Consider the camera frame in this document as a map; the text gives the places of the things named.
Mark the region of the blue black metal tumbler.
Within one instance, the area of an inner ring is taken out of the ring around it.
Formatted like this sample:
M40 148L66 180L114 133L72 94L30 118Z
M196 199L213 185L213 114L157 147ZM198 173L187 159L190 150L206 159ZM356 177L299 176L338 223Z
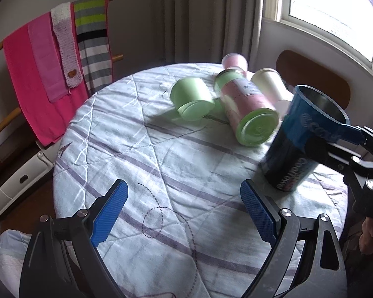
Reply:
M288 114L261 162L266 180L276 190L295 191L317 166L305 153L307 141L319 137L335 143L349 123L345 111L326 94L308 85L296 86Z

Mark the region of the white paper cup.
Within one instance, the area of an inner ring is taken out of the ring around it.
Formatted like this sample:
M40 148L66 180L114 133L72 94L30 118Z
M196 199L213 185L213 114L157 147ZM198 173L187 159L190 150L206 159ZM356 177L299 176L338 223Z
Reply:
M260 69L253 74L251 81L275 107L280 117L285 117L294 94L286 89L279 73L271 68Z

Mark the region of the pink plastic cup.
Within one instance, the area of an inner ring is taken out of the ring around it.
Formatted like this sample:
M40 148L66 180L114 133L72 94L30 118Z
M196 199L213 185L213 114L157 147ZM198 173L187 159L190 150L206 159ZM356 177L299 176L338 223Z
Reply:
M224 69L240 70L244 75L248 71L248 63L243 55L238 53L228 53L222 59L222 66Z

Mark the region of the light green plastic cup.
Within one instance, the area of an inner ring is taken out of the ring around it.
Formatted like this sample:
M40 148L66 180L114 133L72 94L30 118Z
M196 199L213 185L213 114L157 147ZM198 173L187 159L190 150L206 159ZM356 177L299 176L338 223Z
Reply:
M209 114L215 106L213 96L204 80L198 77L179 79L170 91L170 100L178 114L187 121L195 121Z

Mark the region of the striped quilted tablecloth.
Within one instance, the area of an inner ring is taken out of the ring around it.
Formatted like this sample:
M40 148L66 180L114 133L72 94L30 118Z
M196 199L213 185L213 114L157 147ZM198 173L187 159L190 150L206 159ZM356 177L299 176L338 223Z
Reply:
M173 84L197 77L212 87L222 66L187 63L124 77L85 100L64 134L53 177L54 207L68 217L117 179L125 206L98 252L127 297L240 297L270 245L240 199L253 179L280 207L329 215L343 230L348 206L340 174L318 166L295 192L274 191L257 168L269 144L244 147L216 108L195 122L172 102Z

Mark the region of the green pink cookie jar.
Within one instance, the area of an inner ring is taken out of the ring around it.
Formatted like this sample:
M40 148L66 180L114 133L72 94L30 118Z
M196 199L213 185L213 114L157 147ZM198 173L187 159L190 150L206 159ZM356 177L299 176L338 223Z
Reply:
M218 73L214 91L240 144L254 147L270 138L279 124L279 114L241 71L226 69Z

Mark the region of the brown wooden chair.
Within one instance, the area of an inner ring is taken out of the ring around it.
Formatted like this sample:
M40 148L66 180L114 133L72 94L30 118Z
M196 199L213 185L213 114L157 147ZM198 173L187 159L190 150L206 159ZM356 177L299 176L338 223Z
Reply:
M284 50L276 60L276 71L287 86L309 85L332 98L343 110L350 103L350 86L344 78L292 50Z

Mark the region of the hot pink towel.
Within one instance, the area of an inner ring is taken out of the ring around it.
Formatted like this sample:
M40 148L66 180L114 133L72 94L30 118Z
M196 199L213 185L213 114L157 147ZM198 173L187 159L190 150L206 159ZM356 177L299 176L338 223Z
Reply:
M68 94L57 102L49 102L33 57L27 24L3 40L3 49L22 113L38 141L46 147L63 136L88 95L85 83L81 82L71 89L66 85Z

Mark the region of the white plastic bag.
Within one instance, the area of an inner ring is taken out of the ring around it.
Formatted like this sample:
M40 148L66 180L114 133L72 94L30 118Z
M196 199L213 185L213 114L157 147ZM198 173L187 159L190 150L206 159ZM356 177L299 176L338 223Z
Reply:
M23 261L31 235L17 230L6 230L0 235L0 280L15 297L19 285Z

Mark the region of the white framed window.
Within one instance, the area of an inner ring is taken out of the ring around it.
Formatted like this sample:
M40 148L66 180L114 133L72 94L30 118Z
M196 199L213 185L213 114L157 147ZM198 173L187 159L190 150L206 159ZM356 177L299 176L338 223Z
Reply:
M373 0L264 0L264 16L323 39L373 72Z

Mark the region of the wooden towel rack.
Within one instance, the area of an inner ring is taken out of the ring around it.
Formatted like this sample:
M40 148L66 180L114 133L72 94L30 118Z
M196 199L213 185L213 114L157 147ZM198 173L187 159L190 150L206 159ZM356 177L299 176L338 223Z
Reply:
M3 50L3 41L0 42L0 52ZM2 119L0 122L0 133L14 121L19 115L22 114L22 111L19 107L15 108L12 112L10 112L6 117Z

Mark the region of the light pink cloth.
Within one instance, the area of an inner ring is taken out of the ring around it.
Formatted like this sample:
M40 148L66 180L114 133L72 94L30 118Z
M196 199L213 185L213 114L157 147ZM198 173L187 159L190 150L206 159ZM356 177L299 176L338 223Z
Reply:
M50 103L68 94L50 13L27 24L33 57Z

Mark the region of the beige curtain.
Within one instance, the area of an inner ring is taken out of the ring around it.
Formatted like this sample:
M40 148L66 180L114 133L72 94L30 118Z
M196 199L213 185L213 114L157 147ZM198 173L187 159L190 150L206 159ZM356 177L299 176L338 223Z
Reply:
M167 63L218 63L232 52L256 63L264 0L162 0Z

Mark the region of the grey green striped scarf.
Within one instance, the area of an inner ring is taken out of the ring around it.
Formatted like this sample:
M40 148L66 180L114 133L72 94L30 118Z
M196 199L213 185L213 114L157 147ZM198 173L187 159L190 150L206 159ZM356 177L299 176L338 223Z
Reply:
M109 0L78 0L73 3L77 47L89 95L113 82L108 4Z

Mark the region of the pink knitted scarf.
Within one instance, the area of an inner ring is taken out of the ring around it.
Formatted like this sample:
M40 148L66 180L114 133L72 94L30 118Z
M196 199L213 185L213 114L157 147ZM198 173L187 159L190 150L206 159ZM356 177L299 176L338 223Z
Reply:
M75 88L82 82L83 76L77 58L71 3L57 5L50 10L50 15L52 29L58 42L66 85L69 89Z

